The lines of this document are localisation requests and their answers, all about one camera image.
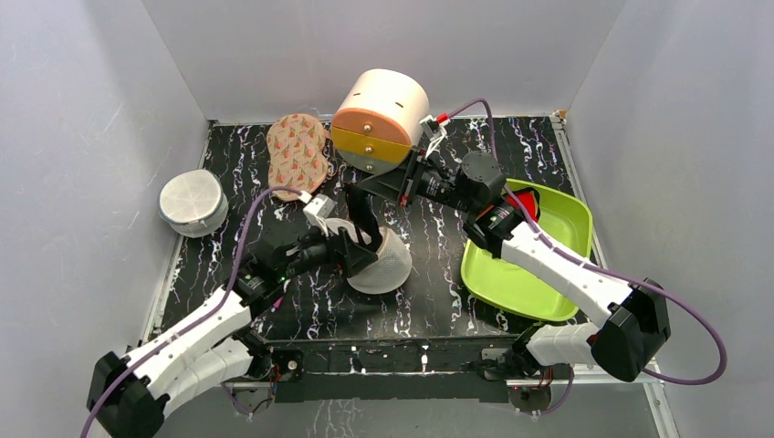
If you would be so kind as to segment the black bra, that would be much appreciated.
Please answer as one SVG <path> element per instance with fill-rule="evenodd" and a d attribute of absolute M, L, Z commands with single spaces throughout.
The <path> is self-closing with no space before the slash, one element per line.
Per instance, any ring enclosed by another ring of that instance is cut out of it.
<path fill-rule="evenodd" d="M 382 235 L 371 209 L 370 195 L 354 184 L 345 185 L 343 190 L 349 219 L 355 227 L 358 243 L 376 252 L 382 245 Z"/>

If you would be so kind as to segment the red bra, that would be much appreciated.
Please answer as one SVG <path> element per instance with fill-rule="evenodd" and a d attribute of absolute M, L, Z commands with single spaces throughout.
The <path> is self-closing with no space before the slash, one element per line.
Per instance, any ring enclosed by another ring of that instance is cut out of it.
<path fill-rule="evenodd" d="M 513 204 L 523 206 L 529 217 L 537 222 L 540 218 L 539 192 L 533 187 L 525 187 L 515 191 L 514 195 L 517 200 L 514 201 Z"/>

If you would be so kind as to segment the white mesh laundry bag beige zipper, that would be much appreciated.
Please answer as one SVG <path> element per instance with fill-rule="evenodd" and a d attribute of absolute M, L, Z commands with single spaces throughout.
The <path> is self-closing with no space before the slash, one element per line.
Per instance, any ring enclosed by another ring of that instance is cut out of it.
<path fill-rule="evenodd" d="M 353 222 L 340 218 L 325 220 L 329 236 L 339 235 L 340 229 L 355 243 L 367 247 L 371 237 L 359 231 Z M 364 267 L 360 272 L 347 277 L 348 284 L 355 290 L 367 295 L 390 293 L 400 287 L 412 271 L 412 257 L 409 249 L 391 228 L 378 228 L 382 242 L 375 250 L 377 260 Z"/>

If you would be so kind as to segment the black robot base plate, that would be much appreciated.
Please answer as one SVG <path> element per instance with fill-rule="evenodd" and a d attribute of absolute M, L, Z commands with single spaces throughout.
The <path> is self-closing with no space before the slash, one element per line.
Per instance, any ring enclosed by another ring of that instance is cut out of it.
<path fill-rule="evenodd" d="M 507 385 L 489 381 L 485 349 L 509 349 L 510 336 L 271 340 L 297 370 L 278 384 L 281 403 L 337 399 L 472 399 L 507 402 Z"/>

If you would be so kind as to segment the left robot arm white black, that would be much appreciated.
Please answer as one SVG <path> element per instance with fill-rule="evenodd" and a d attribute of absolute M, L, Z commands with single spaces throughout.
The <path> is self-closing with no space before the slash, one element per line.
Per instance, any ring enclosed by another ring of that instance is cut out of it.
<path fill-rule="evenodd" d="M 153 437 L 172 412 L 210 388 L 272 374 L 273 349 L 250 326 L 280 299 L 286 281 L 324 266 L 352 280 L 377 265 L 386 242 L 384 228 L 328 220 L 291 244 L 240 246 L 238 265 L 198 309 L 138 348 L 96 362 L 81 434 L 98 422 L 111 437 Z"/>

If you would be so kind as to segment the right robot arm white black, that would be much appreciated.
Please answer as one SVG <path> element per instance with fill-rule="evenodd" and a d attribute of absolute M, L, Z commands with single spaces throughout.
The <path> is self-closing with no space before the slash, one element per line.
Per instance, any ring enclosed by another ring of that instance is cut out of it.
<path fill-rule="evenodd" d="M 400 206 L 420 196 L 457 210 L 471 243 L 526 270 L 586 315 L 584 324 L 543 325 L 520 336 L 499 357 L 500 370 L 536 378 L 555 364 L 596 365 L 632 382 L 671 335 L 656 283 L 604 275 L 539 229 L 538 212 L 509 196 L 507 178 L 489 153 L 469 152 L 450 172 L 412 151 L 396 168 L 356 185 Z"/>

